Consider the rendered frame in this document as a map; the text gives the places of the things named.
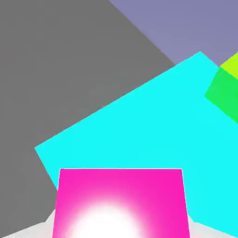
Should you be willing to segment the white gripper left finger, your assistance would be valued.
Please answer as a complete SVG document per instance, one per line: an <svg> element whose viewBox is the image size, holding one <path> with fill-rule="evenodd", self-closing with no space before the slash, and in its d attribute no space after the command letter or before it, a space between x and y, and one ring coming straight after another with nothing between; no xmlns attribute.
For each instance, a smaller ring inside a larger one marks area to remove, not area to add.
<svg viewBox="0 0 238 238"><path fill-rule="evenodd" d="M54 218L55 210L53 210L45 222L30 226L3 238L53 238Z"/></svg>

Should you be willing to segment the small green cube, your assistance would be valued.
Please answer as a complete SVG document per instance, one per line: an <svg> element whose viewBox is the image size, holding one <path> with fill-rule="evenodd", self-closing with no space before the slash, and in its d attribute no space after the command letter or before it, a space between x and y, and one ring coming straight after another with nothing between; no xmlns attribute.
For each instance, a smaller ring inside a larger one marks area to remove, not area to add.
<svg viewBox="0 0 238 238"><path fill-rule="evenodd" d="M238 52L220 65L205 97L238 123Z"/></svg>

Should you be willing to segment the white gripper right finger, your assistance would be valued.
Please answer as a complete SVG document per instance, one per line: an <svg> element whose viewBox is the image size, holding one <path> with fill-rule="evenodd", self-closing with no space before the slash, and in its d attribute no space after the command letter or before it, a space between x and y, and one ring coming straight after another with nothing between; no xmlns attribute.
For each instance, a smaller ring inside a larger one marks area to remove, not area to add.
<svg viewBox="0 0 238 238"><path fill-rule="evenodd" d="M236 238L203 224L194 222L190 216L188 216L188 224L190 238Z"/></svg>

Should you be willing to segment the large cyan box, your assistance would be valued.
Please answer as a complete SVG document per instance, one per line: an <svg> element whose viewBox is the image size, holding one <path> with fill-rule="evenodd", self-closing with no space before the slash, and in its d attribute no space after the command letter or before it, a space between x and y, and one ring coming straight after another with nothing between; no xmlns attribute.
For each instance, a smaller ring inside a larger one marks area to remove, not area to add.
<svg viewBox="0 0 238 238"><path fill-rule="evenodd" d="M218 66L197 53L36 146L60 168L181 168L190 217L238 238L238 123L205 93Z"/></svg>

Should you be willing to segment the small pink cube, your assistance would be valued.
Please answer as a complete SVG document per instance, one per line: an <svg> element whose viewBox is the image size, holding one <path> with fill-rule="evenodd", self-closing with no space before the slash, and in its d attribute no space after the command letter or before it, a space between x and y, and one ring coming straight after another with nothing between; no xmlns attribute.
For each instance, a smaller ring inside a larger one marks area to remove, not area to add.
<svg viewBox="0 0 238 238"><path fill-rule="evenodd" d="M61 169L53 238L190 238L180 169Z"/></svg>

